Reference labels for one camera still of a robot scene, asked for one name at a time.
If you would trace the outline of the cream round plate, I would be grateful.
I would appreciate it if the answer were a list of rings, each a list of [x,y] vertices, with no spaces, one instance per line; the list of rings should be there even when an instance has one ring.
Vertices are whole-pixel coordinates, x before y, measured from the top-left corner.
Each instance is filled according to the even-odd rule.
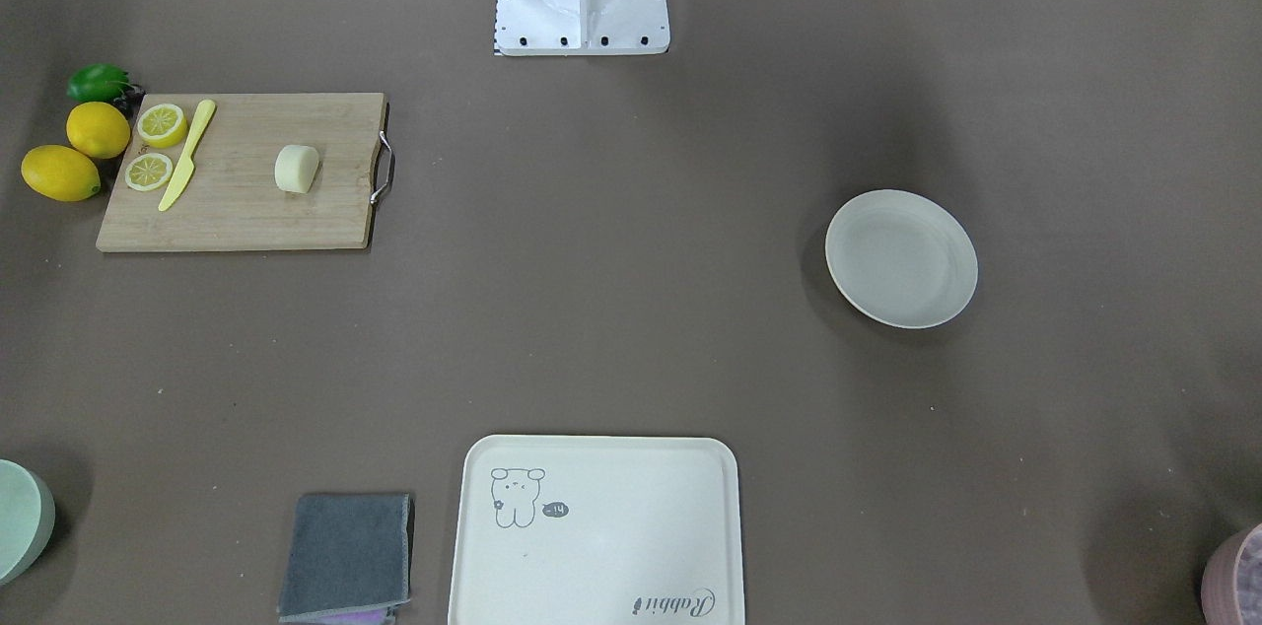
[[[824,258],[833,284],[861,314],[900,330],[955,319],[973,301],[981,266],[946,208],[905,189],[871,189],[832,217]]]

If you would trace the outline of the cream rabbit serving tray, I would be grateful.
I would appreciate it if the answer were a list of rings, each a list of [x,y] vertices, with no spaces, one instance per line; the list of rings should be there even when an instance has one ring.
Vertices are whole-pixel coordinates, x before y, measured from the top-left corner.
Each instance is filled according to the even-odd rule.
[[[743,624],[714,438],[488,436],[461,470],[451,624]]]

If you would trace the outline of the folded grey cloth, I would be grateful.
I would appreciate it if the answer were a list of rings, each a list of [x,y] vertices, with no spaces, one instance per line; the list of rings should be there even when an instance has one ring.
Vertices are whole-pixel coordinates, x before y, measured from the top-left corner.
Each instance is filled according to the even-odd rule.
[[[409,602],[406,492],[310,492],[297,501],[280,624],[392,624]]]

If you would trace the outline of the bamboo cutting board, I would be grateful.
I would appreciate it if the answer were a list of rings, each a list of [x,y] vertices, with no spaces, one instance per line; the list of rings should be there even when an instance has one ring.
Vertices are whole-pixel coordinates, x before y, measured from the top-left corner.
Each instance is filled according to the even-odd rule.
[[[212,95],[217,109],[196,149],[184,194],[163,211],[162,192],[119,177],[98,251],[189,253],[358,250],[374,229],[387,96],[382,92]],[[290,144],[316,148],[310,192],[289,193],[273,168]]]

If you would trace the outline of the yellow plastic knife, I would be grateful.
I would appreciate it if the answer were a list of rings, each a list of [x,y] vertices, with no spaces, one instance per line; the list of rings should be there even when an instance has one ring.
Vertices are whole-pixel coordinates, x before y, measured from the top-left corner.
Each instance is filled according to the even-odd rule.
[[[170,181],[168,181],[162,202],[158,205],[159,212],[167,212],[170,210],[175,206],[177,199],[180,199],[180,194],[184,194],[186,186],[189,184],[196,172],[194,155],[197,148],[199,146],[199,143],[209,126],[212,117],[215,116],[216,109],[217,104],[211,98],[204,98],[197,105],[194,115],[192,116],[192,122],[189,122],[188,133],[186,133],[183,149],[180,149],[180,157],[175,162]]]

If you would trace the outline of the lemon half upper slice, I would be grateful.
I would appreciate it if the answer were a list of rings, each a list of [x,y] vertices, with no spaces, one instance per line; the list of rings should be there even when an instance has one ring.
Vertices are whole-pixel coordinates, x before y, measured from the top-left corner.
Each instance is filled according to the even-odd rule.
[[[144,146],[167,149],[188,135],[189,121],[179,104],[154,104],[140,112],[135,133]]]

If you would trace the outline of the lemon half slice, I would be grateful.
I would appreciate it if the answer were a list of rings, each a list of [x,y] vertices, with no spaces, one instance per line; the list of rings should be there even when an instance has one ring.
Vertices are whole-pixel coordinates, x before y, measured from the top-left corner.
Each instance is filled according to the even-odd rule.
[[[170,177],[175,174],[175,163],[170,157],[158,152],[143,153],[130,162],[122,170],[122,181],[135,192],[153,192],[167,186]]]
[[[167,149],[188,135],[189,121],[179,104],[154,104],[140,112],[135,133],[144,146]]]

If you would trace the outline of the lemon half lower slice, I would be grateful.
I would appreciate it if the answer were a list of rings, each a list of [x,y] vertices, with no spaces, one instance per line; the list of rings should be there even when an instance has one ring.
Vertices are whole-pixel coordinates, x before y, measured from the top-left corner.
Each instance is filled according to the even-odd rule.
[[[122,170],[122,181],[135,192],[153,192],[167,186],[170,177],[175,174],[175,163],[170,157],[158,152],[143,153],[130,162]]]

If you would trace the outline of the dark grapes bunch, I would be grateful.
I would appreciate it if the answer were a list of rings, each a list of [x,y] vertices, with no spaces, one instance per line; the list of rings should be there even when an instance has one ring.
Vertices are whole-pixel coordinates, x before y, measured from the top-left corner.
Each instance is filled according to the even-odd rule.
[[[145,97],[146,91],[143,86],[129,85],[120,91],[120,95],[114,97],[109,104],[114,105],[114,109],[119,109],[125,117],[134,117],[139,111],[140,104]]]

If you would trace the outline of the whole yellow lemon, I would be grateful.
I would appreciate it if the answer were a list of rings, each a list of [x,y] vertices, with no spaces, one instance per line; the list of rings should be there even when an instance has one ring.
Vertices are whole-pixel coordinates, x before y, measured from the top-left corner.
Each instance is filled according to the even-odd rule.
[[[69,146],[32,148],[20,163],[20,173],[27,186],[54,201],[86,201],[101,189],[98,167]]]
[[[112,104],[77,104],[66,117],[66,138],[73,149],[109,162],[127,149],[131,128]]]

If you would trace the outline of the green lime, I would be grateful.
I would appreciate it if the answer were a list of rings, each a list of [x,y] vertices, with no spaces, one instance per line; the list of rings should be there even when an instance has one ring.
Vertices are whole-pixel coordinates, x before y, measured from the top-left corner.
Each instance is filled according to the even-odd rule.
[[[114,104],[133,88],[127,71],[117,64],[86,64],[68,80],[66,95],[77,104]]]

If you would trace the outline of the mint green bowl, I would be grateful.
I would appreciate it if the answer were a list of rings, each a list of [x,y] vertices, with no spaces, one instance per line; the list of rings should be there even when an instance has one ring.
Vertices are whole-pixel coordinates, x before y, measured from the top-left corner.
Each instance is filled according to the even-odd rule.
[[[1,460],[1,585],[30,567],[50,539],[56,503],[45,481],[13,460]]]

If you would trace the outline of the pink ice bucket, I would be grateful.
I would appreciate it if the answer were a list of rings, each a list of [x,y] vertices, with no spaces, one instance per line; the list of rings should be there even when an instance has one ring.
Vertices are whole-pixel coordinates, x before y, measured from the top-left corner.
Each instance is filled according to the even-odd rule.
[[[1217,548],[1201,577],[1200,602],[1208,624],[1261,624],[1261,524]]]

